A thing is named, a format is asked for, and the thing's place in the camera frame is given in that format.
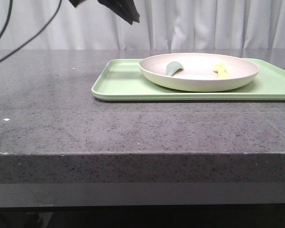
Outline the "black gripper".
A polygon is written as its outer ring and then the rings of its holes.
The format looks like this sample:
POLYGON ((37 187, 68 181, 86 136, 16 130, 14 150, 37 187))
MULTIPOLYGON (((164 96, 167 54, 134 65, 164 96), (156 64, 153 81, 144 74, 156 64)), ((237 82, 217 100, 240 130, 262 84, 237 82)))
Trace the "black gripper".
POLYGON ((140 14, 133 0, 98 0, 98 3, 109 8, 130 25, 140 22, 140 14))

